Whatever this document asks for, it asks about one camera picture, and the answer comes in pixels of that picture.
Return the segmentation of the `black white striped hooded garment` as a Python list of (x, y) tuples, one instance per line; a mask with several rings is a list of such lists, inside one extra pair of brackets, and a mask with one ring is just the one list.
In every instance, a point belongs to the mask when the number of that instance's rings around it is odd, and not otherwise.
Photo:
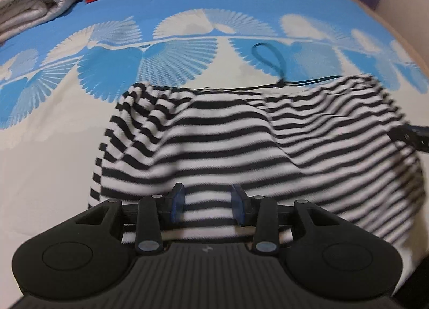
[(298, 94), (127, 82), (99, 147), (92, 204), (134, 204), (182, 183), (185, 213), (167, 239), (236, 239), (230, 190), (306, 199), (390, 243), (425, 198), (417, 152), (389, 132), (402, 113), (371, 77)]

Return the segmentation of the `blue white patterned bedspread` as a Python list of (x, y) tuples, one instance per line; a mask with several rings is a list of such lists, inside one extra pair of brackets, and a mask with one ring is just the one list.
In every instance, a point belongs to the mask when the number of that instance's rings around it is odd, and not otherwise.
[[(21, 296), (12, 256), (30, 238), (94, 207), (105, 131), (127, 82), (294, 95), (371, 77), (404, 121), (428, 121), (428, 79), (351, 0), (78, 2), (1, 47), (1, 307)], [(428, 243), (425, 198), (395, 243)]]

